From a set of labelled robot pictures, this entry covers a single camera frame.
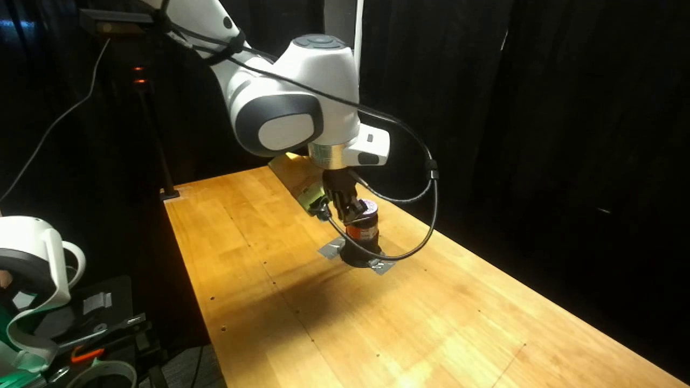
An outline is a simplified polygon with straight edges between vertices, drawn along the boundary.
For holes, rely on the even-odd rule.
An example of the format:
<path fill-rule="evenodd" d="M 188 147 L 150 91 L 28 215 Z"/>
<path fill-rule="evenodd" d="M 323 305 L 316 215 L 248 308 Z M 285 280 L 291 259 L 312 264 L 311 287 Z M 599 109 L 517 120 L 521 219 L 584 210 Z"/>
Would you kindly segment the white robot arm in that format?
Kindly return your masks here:
<path fill-rule="evenodd" d="M 309 148 L 338 218 L 364 210 L 349 167 L 385 166 L 391 134 L 361 120 L 359 58 L 338 36 L 303 35 L 268 61 L 220 0 L 143 1 L 209 64 L 242 148 L 258 158 Z"/>

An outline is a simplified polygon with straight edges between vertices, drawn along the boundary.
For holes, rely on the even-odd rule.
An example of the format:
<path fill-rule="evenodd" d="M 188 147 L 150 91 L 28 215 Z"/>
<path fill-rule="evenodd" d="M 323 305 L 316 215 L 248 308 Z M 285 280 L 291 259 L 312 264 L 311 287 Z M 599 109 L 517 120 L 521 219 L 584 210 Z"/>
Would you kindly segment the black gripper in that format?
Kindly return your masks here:
<path fill-rule="evenodd" d="M 359 197 L 355 179 L 348 167 L 325 169 L 322 179 L 323 190 L 328 197 L 334 202 L 336 213 L 344 221 L 353 221 L 364 215 L 367 205 Z"/>

